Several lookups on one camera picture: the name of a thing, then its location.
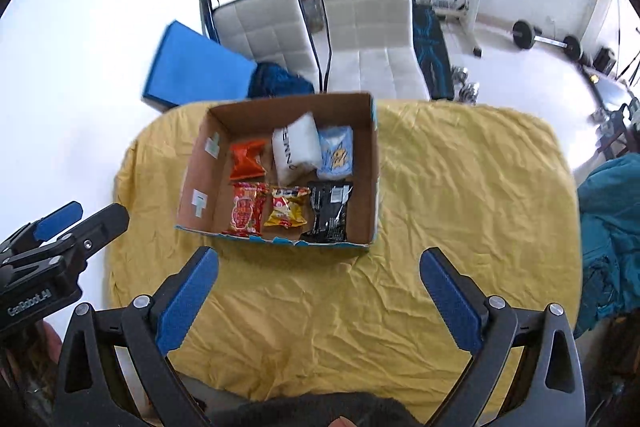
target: weight plate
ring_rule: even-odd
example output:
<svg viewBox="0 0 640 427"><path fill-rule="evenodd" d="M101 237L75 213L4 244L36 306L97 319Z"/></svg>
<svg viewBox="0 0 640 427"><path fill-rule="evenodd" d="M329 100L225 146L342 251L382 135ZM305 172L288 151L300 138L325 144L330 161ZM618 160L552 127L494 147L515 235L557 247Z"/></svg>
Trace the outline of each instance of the weight plate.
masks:
<svg viewBox="0 0 640 427"><path fill-rule="evenodd" d="M582 58L582 45L580 41L573 35L567 35L562 42L566 44L564 54L567 58L572 62L580 61Z"/></svg>
<svg viewBox="0 0 640 427"><path fill-rule="evenodd" d="M519 20L513 25L511 30L513 35L513 42L521 50L530 50L533 47L536 34L534 33L533 26L527 21Z"/></svg>

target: orange chip bag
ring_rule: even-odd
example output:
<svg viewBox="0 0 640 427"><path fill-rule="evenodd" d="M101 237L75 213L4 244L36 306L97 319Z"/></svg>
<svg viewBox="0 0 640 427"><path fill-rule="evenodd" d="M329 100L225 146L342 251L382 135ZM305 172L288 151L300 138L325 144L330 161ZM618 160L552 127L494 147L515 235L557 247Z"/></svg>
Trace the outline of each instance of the orange chip bag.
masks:
<svg viewBox="0 0 640 427"><path fill-rule="evenodd" d="M234 169L229 179L245 180L264 176L265 170L260 161L260 153L264 149L265 140L251 140L244 143L234 143L229 147L234 154Z"/></svg>
<svg viewBox="0 0 640 427"><path fill-rule="evenodd" d="M234 183L234 207L227 233L260 235L262 208L269 194L264 183Z"/></svg>
<svg viewBox="0 0 640 427"><path fill-rule="evenodd" d="M303 198L311 191L306 187L274 188L273 211L264 224L265 227L301 227L306 225L306 219L302 215Z"/></svg>

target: black snack bag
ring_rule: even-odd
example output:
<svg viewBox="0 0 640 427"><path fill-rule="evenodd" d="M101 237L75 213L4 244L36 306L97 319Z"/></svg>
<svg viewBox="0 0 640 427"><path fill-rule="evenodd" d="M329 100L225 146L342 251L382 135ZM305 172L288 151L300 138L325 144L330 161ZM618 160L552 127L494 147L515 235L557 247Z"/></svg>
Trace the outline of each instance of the black snack bag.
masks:
<svg viewBox="0 0 640 427"><path fill-rule="evenodd" d="M352 182L309 182L309 201L316 217L311 230L300 239L312 243L341 243L347 240L347 202Z"/></svg>

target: teal cloth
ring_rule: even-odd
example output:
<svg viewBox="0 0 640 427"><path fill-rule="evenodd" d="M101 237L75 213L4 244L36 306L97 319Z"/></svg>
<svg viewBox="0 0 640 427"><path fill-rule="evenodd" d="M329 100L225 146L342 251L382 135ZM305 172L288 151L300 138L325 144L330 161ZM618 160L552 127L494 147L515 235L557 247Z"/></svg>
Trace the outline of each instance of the teal cloth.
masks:
<svg viewBox="0 0 640 427"><path fill-rule="evenodd" d="M640 154L595 169L578 188L582 298L574 335L640 307Z"/></svg>

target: white package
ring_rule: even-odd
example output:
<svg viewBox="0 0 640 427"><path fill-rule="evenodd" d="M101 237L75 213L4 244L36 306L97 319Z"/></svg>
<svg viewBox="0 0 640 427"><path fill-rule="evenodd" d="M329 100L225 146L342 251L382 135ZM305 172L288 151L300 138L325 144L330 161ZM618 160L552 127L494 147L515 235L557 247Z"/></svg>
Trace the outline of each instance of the white package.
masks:
<svg viewBox="0 0 640 427"><path fill-rule="evenodd" d="M285 128L273 131L271 141L280 185L290 185L322 165L316 121L310 112Z"/></svg>

